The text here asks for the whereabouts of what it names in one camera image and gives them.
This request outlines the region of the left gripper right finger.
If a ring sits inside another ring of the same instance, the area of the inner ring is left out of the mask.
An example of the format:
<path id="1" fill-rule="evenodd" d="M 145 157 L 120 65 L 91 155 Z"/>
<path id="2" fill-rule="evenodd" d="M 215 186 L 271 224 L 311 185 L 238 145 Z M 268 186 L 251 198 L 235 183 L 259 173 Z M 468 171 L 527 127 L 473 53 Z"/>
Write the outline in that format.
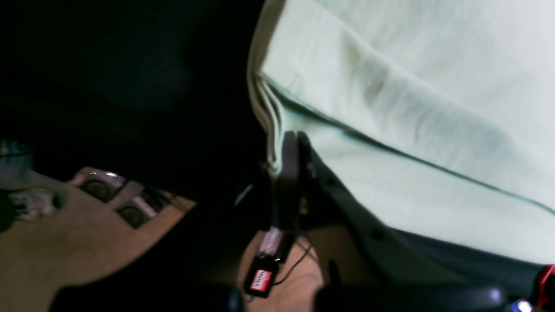
<path id="1" fill-rule="evenodd" d="M 361 205 L 297 133 L 307 229 L 325 284 L 463 284 L 464 277 L 418 254 Z"/>

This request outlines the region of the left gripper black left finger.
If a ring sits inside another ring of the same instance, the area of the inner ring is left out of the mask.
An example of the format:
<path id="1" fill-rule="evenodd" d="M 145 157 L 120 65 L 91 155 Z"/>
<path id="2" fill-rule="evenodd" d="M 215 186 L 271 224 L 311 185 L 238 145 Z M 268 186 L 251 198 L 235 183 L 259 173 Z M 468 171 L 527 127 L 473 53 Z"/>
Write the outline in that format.
<path id="1" fill-rule="evenodd" d="M 300 148 L 297 135 L 285 132 L 282 145 L 282 168 L 276 184 L 279 228 L 291 231 L 300 214 Z"/>

